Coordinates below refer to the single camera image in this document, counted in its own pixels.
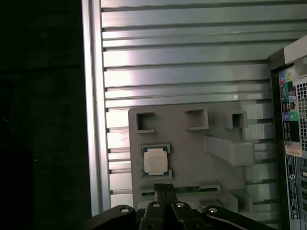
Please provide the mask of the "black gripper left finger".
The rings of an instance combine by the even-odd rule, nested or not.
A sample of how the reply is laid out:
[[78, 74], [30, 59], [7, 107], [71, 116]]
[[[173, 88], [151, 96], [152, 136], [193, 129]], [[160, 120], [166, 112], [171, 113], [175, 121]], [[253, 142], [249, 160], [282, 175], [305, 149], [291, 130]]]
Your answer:
[[154, 201], [146, 208], [118, 205], [83, 223], [84, 230], [162, 230], [166, 211], [166, 184], [154, 185]]

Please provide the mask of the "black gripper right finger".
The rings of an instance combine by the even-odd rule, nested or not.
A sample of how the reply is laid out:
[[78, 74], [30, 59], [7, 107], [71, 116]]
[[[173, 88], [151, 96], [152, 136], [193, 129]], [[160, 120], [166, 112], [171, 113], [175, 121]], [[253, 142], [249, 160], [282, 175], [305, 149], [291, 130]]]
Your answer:
[[166, 198], [180, 230], [272, 230], [273, 228], [226, 208], [210, 205], [202, 212], [177, 199], [175, 188], [166, 184]]

